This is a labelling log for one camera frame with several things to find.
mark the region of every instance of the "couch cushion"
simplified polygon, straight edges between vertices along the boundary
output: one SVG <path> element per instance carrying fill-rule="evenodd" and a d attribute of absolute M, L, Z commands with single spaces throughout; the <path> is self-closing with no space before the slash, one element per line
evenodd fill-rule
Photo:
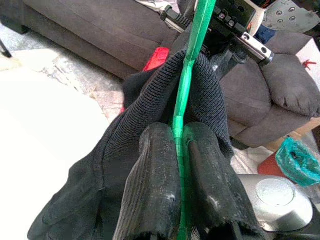
<path fill-rule="evenodd" d="M 311 36 L 301 33 L 277 31 L 266 46 L 275 54 L 296 55 L 311 39 Z"/>
<path fill-rule="evenodd" d="M 229 135 L 231 137 L 234 137 L 244 131 L 247 127 L 236 122 L 232 121 L 231 119 L 228 119 L 228 129 L 229 129 Z"/>
<path fill-rule="evenodd" d="M 23 0 L 26 5 L 102 49 L 142 70 L 154 50 L 173 42 L 176 31 L 158 13 L 133 0 Z"/>
<path fill-rule="evenodd" d="M 267 83 L 257 63 L 248 59 L 237 65 L 222 80 L 228 118 L 244 126 L 257 125 L 271 109 Z"/>
<path fill-rule="evenodd" d="M 319 89 L 296 56 L 276 54 L 262 72 L 274 103 L 297 114 L 320 116 Z"/>

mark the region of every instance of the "floor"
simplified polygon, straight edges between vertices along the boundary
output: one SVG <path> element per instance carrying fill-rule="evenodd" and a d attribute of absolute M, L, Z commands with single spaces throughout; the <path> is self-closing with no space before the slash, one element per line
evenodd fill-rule
<path fill-rule="evenodd" d="M 0 55 L 0 184 L 7 196 L 0 212 L 10 233 L 0 232 L 0 239 L 26 239 L 69 168 L 120 113 L 122 81 L 33 31 L 20 35 L 0 24 L 0 38 L 13 56 Z M 316 149 L 311 135 L 304 141 Z M 272 154 L 264 147 L 234 151 L 238 174 L 257 174 Z M 23 215 L 21 231 L 7 224 L 15 221 L 11 209 Z"/>
<path fill-rule="evenodd" d="M 27 67 L 95 99 L 109 123 L 118 116 L 123 103 L 118 77 L 36 32 L 20 35 L 0 24 L 0 37 L 13 55 L 10 61 L 1 58 L 1 71 Z"/>

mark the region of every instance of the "white surface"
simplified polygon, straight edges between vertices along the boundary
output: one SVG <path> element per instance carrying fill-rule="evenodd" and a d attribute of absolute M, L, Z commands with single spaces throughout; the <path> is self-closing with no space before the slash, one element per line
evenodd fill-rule
<path fill-rule="evenodd" d="M 297 58 L 303 64 L 305 61 L 314 62 L 316 64 L 309 64 L 305 70 L 313 78 L 315 84 L 320 91 L 320 51 L 315 43 L 315 40 L 311 39 L 297 54 Z"/>
<path fill-rule="evenodd" d="M 27 239 L 107 127 L 97 102 L 72 88 L 23 67 L 0 72 L 0 239 Z"/>

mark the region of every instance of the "black knit sweater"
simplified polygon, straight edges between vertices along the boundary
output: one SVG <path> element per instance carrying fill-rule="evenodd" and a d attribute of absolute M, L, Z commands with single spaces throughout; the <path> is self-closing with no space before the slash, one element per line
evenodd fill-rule
<path fill-rule="evenodd" d="M 127 110 L 114 120 L 94 150 L 70 169 L 65 186 L 31 226 L 29 239 L 112 239 L 126 179 L 139 158 L 139 139 L 152 123 L 170 119 L 184 58 L 185 52 L 180 51 L 160 69 L 126 81 Z M 189 122 L 209 126 L 230 161 L 233 151 L 223 94 L 203 55 L 194 64 L 185 116 L 185 123 Z"/>

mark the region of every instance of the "white cloth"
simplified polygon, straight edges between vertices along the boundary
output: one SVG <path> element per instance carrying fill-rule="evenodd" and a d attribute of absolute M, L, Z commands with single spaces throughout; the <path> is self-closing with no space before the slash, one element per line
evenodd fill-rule
<path fill-rule="evenodd" d="M 180 13 L 177 0 L 135 0 L 136 2 L 160 13 L 166 9 L 168 5 L 172 6 L 173 10 Z"/>

